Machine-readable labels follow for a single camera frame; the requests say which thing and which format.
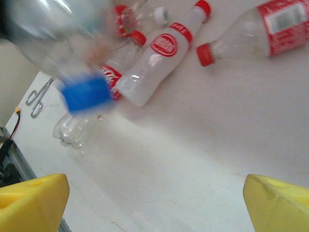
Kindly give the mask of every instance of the red bottle cap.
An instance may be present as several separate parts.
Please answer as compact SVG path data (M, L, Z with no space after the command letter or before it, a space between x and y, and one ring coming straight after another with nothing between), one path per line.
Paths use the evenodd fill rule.
M209 5L208 2L206 2L205 0L199 0L195 6L201 8L205 14L206 14L206 19L203 23L205 23L207 21L207 18L209 17L209 15L211 14L211 6Z
M127 33L124 29L123 26L123 19L121 17L122 12L127 8L127 6L125 5L117 5L115 6L115 12L116 14L119 16L118 20L117 20L117 26L118 26L118 33L119 33L119 37L127 37L129 36L129 33Z
M214 60L208 43L197 47L197 56L202 66L214 64Z
M131 38L133 39L135 44L140 46L144 46L147 41L146 36L144 36L144 34L138 30L135 30L131 33Z

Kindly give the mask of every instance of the red label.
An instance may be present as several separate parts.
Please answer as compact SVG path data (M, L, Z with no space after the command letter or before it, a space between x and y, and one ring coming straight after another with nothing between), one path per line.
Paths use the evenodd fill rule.
M257 7L268 32L269 55L309 39L309 0L273 0Z
M180 23L173 23L170 28L173 28L174 30L180 32L188 41L189 44L192 43L193 36L191 32L186 28L184 25Z
M115 85L122 75L107 64L103 64L100 67L100 70L104 73L105 81L111 88L112 99L118 100L120 98L120 93L116 89Z
M178 51L178 43L175 37L170 34L159 35L154 39L150 47L165 57L172 57Z

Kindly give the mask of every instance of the metal scissors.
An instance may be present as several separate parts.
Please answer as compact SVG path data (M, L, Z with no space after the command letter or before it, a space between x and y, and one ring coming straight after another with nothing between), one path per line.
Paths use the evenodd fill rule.
M52 84L52 82L54 81L54 78L49 78L49 80L45 83L45 85L43 85L43 87L40 89L39 92L37 92L36 90L32 91L29 96L26 99L26 105L30 106L34 103L34 101L36 99L38 99L38 101L34 104L32 110L31 110L31 117L32 118L36 118L37 116L39 116L40 112L43 109L43 104L41 102L42 98L44 97L44 95L46 94L46 92L48 91L50 85Z

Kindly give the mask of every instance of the plastic bottle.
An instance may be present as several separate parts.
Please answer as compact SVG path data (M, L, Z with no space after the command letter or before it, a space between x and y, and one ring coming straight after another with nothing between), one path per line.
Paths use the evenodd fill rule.
M182 60L210 12L210 5L200 0L179 22L163 31L139 62L117 82L118 91L138 107L145 105L160 82Z
M165 7L152 8L145 3L142 6L137 2L132 7L118 6L117 13L120 15L118 22L121 25L121 36L129 36L138 30L148 35L169 22L169 13Z
M255 59L301 46L309 38L309 5L273 0L243 13L218 40L197 48L202 66L224 58Z
M115 50L110 59L101 65L101 72L109 85L113 100L120 98L115 84L121 78L121 74L128 70L140 56L140 49L145 45L146 37L139 31L134 31L127 43ZM98 122L97 114L85 114L73 116L66 113L56 124L53 136L60 139L64 146L71 145L79 149L87 141L91 131Z

